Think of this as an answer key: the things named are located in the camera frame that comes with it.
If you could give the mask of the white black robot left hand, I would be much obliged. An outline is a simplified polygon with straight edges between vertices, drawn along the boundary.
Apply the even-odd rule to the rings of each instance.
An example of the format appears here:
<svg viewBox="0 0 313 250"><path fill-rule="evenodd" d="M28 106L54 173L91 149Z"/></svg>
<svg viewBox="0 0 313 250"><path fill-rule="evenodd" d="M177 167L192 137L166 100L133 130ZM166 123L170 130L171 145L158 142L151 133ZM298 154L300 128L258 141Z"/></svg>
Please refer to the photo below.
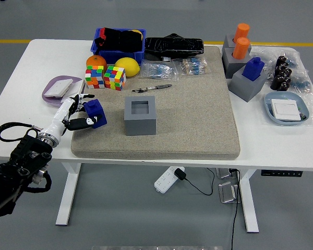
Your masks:
<svg viewBox="0 0 313 250"><path fill-rule="evenodd" d="M55 114L50 126L46 129L43 129L39 136L44 134L45 136L52 136L59 141L61 136L65 133L66 129L74 131L86 129L95 125L101 120L102 115L69 120L70 116L75 112L85 111L83 105L86 102L82 100L84 98L92 97L94 97L92 94L77 94L75 97L65 99Z"/></svg>

